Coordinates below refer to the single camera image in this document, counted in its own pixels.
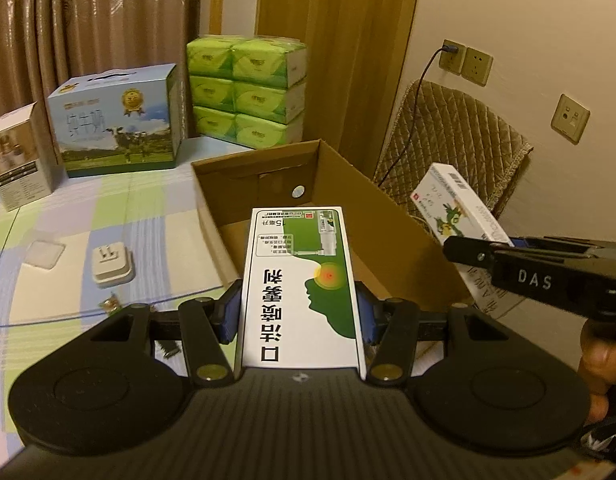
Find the person right hand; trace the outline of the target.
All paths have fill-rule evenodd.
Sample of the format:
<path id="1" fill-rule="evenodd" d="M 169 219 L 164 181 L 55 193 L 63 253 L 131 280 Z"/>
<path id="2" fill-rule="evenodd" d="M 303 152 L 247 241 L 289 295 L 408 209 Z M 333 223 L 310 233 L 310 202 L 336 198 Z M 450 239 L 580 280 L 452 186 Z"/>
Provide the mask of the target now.
<path id="1" fill-rule="evenodd" d="M 580 334 L 578 374 L 590 392 L 587 422 L 608 414 L 608 389 L 616 386 L 616 325 L 588 320 Z"/>

